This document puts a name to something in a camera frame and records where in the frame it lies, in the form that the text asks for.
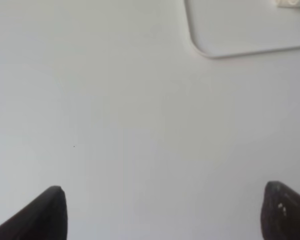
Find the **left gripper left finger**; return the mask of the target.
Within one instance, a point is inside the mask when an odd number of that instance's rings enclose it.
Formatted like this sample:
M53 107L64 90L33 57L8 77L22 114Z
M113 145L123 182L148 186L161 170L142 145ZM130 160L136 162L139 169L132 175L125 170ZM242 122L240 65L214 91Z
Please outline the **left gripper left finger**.
M66 195L56 185L0 225L0 240L66 240L67 236Z

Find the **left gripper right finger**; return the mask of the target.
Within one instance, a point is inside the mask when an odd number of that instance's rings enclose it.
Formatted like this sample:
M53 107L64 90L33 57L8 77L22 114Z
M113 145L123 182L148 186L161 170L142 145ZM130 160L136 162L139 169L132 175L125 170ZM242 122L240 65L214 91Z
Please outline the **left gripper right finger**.
M280 181L269 181L261 207L265 240L300 240L300 194Z

